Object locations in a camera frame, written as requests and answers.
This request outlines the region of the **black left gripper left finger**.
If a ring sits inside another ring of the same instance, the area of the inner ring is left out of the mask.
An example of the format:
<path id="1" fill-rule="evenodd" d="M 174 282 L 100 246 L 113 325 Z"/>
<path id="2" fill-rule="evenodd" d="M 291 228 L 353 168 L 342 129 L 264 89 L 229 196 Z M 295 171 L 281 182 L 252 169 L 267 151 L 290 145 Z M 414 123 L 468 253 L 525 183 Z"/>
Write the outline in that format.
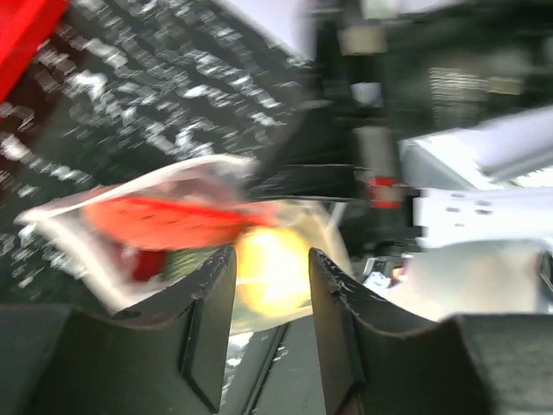
<path id="1" fill-rule="evenodd" d="M 4 414 L 214 414 L 224 384 L 236 255 L 103 317 L 68 304 L 1 308 Z"/>

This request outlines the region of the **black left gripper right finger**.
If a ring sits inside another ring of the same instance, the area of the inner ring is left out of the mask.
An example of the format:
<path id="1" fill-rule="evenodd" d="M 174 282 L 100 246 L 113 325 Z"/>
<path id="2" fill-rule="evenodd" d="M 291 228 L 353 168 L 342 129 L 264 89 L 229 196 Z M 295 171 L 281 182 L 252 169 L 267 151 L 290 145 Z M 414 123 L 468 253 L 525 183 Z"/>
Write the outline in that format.
<path id="1" fill-rule="evenodd" d="M 549 414 L 548 315 L 431 322 L 308 254 L 321 383 L 329 414 Z"/>

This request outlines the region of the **clear zip top bag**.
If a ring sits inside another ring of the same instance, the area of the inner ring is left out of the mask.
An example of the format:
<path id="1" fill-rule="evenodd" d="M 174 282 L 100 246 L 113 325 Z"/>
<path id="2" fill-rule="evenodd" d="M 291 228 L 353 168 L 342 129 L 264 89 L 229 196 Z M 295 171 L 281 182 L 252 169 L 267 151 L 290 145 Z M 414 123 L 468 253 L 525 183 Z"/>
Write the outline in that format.
<path id="1" fill-rule="evenodd" d="M 32 207 L 16 223 L 61 250 L 112 314 L 167 289 L 237 239 L 267 254 L 287 242 L 302 253 L 316 247 L 350 271 L 336 221 L 321 203 L 243 199 L 240 184 L 253 165 L 241 156 L 201 156 Z"/>

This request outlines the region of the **yellow fake fruit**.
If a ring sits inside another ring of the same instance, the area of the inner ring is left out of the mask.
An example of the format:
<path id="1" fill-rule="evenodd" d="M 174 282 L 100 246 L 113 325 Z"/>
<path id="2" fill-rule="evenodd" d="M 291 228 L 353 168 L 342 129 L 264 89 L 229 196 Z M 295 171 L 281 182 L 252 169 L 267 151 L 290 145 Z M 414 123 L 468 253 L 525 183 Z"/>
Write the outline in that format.
<path id="1" fill-rule="evenodd" d="M 297 231 L 254 227 L 234 248 L 238 297 L 250 310 L 269 318 L 288 317 L 308 301 L 310 246 Z"/>

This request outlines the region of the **red fake food piece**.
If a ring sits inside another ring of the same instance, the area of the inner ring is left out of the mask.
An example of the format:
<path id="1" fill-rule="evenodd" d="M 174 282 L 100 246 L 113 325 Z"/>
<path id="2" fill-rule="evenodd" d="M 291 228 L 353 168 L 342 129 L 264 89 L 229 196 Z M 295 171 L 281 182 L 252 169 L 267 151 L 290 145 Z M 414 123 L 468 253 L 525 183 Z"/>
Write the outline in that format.
<path id="1" fill-rule="evenodd" d="M 230 244 L 250 227 L 278 223 L 274 209 L 259 203 L 222 208 L 150 196 L 99 201 L 82 213 L 104 236 L 147 251 Z"/>

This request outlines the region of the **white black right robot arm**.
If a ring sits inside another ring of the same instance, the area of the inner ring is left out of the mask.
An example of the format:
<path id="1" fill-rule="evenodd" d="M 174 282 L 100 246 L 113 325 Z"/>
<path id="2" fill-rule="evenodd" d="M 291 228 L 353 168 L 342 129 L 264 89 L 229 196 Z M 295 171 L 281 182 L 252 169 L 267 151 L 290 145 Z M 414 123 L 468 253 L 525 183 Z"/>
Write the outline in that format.
<path id="1" fill-rule="evenodd" d="M 296 121 L 262 157 L 251 200 L 346 204 L 356 259 L 552 234 L 550 188 L 503 188 L 458 132 L 499 121 L 530 138 L 552 106 L 552 4 L 465 1 L 373 18 L 365 1 L 317 1 L 314 61 Z"/>

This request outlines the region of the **green fake vegetable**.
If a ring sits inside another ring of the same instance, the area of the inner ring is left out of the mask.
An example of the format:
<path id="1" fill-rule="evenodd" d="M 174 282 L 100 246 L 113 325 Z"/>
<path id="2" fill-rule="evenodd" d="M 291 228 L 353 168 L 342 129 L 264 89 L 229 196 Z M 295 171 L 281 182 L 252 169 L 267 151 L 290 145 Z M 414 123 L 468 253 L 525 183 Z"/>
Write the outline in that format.
<path id="1" fill-rule="evenodd" d="M 169 252 L 163 263 L 160 280 L 172 283 L 186 277 L 198 269 L 217 250 L 217 247 L 208 247 Z"/>

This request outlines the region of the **red plastic tray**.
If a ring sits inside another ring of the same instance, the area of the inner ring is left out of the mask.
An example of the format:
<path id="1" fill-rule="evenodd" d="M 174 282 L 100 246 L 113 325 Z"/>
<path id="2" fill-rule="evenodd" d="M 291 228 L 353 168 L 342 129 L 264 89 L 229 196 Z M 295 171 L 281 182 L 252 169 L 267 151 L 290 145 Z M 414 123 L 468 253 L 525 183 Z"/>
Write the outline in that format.
<path id="1" fill-rule="evenodd" d="M 65 0 L 1 0 L 1 101 L 54 32 L 68 5 Z"/>

